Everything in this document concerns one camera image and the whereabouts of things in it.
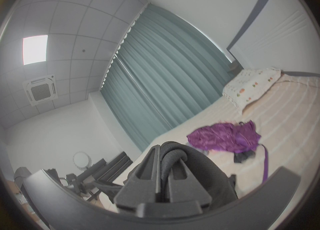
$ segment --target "striped bed sheet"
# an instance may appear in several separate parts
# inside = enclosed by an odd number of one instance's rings
[[[222,122],[256,124],[262,136],[259,143],[269,151],[269,176],[279,166],[285,166],[301,175],[301,183],[280,218],[278,225],[298,203],[311,183],[320,163],[320,92],[317,77],[283,75],[259,100],[249,104],[239,115],[236,107],[225,97],[187,120],[183,124],[157,137],[142,155],[127,168],[114,183],[123,184],[128,173],[142,161],[149,149],[166,141],[187,142],[186,136],[195,129]],[[264,149],[259,146],[255,158],[241,164],[233,162],[233,153],[210,151],[208,157],[227,176],[237,175],[236,192],[241,198],[262,183]]]

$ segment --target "air conditioner vent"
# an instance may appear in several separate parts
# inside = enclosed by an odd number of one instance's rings
[[[56,80],[54,75],[26,80],[23,88],[32,106],[58,98],[56,94]]]

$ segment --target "white pillow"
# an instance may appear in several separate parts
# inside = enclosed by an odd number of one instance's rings
[[[279,69],[245,69],[223,88],[222,95],[233,103],[242,115],[243,109],[263,96],[280,76]]]

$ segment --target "curtain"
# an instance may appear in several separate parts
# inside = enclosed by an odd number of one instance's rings
[[[144,148],[214,103],[234,77],[230,61],[210,40],[153,5],[136,21],[114,61],[102,94]]]

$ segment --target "ceiling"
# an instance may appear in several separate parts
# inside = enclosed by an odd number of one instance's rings
[[[0,124],[11,126],[99,90],[147,0],[21,0],[0,41]],[[48,35],[46,61],[23,65],[25,37]],[[32,107],[22,82],[55,74],[58,99]]]

